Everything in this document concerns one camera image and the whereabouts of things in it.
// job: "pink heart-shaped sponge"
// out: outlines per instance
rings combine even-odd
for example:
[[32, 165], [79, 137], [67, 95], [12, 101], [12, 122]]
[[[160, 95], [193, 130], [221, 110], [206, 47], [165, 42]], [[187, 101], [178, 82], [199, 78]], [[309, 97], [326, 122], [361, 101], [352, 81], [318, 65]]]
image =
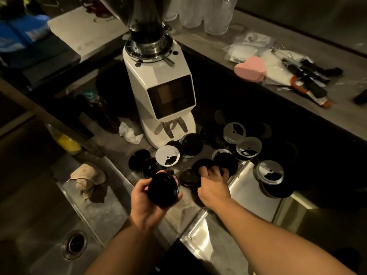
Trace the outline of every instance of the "pink heart-shaped sponge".
[[235, 74], [251, 82], [261, 82], [266, 74], [266, 66], [261, 58], [251, 56], [244, 63], [236, 64]]

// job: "countertop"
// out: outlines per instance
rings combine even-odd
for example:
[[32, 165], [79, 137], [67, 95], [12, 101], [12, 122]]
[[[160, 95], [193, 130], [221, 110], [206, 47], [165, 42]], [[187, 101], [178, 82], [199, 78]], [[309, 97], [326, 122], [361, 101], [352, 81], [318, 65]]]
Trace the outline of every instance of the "countertop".
[[[108, 29], [103, 30], [105, 33], [103, 37], [95, 35], [89, 37], [89, 40], [85, 42], [80, 38], [79, 34], [81, 32], [78, 25], [68, 25], [70, 28], [66, 33], [63, 29], [58, 28], [65, 27], [62, 26], [63, 22], [58, 20], [83, 24], [83, 34], [88, 27], [100, 30], [100, 28], [94, 28], [96, 25], [106, 26]], [[90, 14], [83, 11], [83, 8], [78, 8], [53, 19], [50, 27], [56, 35], [65, 40], [83, 58], [87, 58], [99, 51], [102, 46], [105, 46], [108, 40], [127, 32], [127, 28], [123, 23], [117, 21], [114, 19], [108, 22], [96, 23]], [[321, 67], [342, 68], [344, 75], [332, 80], [326, 88], [328, 96], [333, 102], [332, 107], [327, 110], [293, 91], [276, 91], [277, 86], [272, 85], [265, 87], [367, 141], [366, 107], [357, 106], [351, 102], [353, 97], [367, 87], [367, 81], [364, 79], [367, 78], [367, 59], [240, 11], [234, 11], [230, 27], [222, 36], [206, 34], [203, 23], [197, 28], [187, 29], [181, 26], [178, 19], [175, 19], [169, 22], [169, 25], [173, 28], [171, 35], [183, 47], [186, 46], [230, 70], [234, 68], [235, 64], [224, 59], [226, 53], [223, 49], [232, 44], [234, 38], [247, 29], [276, 38], [276, 47], [284, 47], [305, 54]]]

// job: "right hand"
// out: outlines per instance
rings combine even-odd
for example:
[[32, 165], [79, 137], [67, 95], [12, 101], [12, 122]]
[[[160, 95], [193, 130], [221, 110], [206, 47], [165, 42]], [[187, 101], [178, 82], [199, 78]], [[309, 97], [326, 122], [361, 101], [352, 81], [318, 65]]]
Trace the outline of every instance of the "right hand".
[[223, 176], [218, 166], [213, 166], [209, 170], [203, 166], [199, 169], [201, 176], [201, 187], [197, 190], [200, 200], [206, 207], [216, 212], [217, 207], [231, 199], [231, 193], [227, 185], [229, 172], [222, 169]]

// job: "white coffee grinder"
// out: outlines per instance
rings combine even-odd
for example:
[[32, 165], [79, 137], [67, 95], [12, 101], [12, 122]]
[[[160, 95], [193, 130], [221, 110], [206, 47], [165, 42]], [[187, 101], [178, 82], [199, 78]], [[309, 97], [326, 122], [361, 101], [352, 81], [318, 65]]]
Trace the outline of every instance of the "white coffee grinder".
[[123, 49], [141, 125], [156, 149], [195, 133], [189, 67], [163, 19], [171, 0], [101, 0], [130, 30]]

